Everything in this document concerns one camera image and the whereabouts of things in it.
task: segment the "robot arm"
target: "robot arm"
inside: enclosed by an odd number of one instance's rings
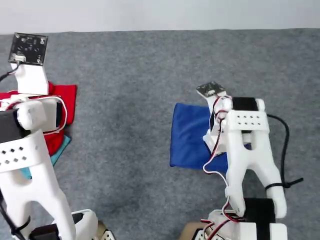
[[[99,240],[101,237],[114,240],[106,228],[97,236],[99,224],[93,211],[71,213],[40,129],[45,121],[45,110],[38,100],[0,111],[0,189],[7,205],[5,216],[11,228],[15,226],[11,229],[13,237],[19,240]],[[30,169],[32,180],[22,176],[20,169],[25,167]],[[30,202],[33,201],[39,202],[54,218],[51,225],[32,230]]]
[[[62,99],[28,98],[48,94],[43,68],[47,42],[47,36],[15,33],[9,56],[14,70],[0,79],[15,74],[20,93],[1,100],[0,212],[16,240],[114,240],[92,210],[71,212],[59,187],[43,132],[56,133],[65,126],[67,114],[64,125],[56,126],[57,99]],[[29,168],[32,179],[24,178],[23,168]],[[40,203],[54,222],[33,229],[31,202]]]
[[[287,239],[286,226],[275,221],[287,213],[286,185],[274,163],[264,101],[253,97],[231,97],[223,87],[213,82],[199,86],[197,92],[206,99],[210,110],[209,129],[203,136],[213,152],[210,159],[217,153],[227,153],[225,195],[233,209],[231,213],[244,217],[246,221],[234,221],[223,230],[215,229],[232,240]],[[244,198],[242,182],[248,169],[258,176],[267,198]],[[225,224],[224,208],[209,215],[215,226]]]

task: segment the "blue cloth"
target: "blue cloth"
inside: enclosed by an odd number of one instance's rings
[[[171,128],[171,167],[202,169],[209,160],[210,152],[202,139],[209,129],[209,118],[208,107],[183,103],[175,105]],[[216,156],[206,169],[227,172],[227,154]]]
[[[58,151],[56,151],[56,153],[50,157],[53,166],[56,164],[56,162],[58,161],[58,158],[60,157],[60,155],[62,154],[62,152],[65,150],[65,148],[68,146],[70,142],[71,142],[71,138],[64,135],[62,145],[60,146]],[[31,173],[28,167],[22,168],[21,172],[25,178],[32,179]]]

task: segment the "white wall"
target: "white wall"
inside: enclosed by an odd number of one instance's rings
[[[0,34],[320,28],[320,0],[1,0]]]

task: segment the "floor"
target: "floor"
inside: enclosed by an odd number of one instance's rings
[[[0,36],[0,73],[11,41]],[[45,70],[55,84],[78,85],[72,142],[54,167],[60,187],[73,211],[94,210],[118,240],[177,239],[224,203],[218,176],[169,167],[175,103],[205,106],[195,88],[209,81],[264,99],[287,121],[286,178],[305,181],[286,191],[280,222],[290,240],[320,237],[320,29],[53,33]],[[8,77],[0,91],[16,87]],[[279,166],[285,132],[269,123]],[[252,172],[243,190],[265,195]],[[36,224],[50,222],[33,208]],[[0,238],[9,239],[2,218]]]

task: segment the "teal cloth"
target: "teal cloth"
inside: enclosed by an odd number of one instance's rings
[[[53,154],[50,157],[53,166],[56,164],[56,162],[58,161],[58,158],[60,157],[60,155],[62,154],[62,152],[65,150],[65,148],[68,146],[70,142],[71,142],[71,138],[64,135],[61,147],[58,149],[58,151],[55,154]],[[23,176],[25,178],[32,179],[31,173],[28,167],[22,168],[21,172],[23,173]]]

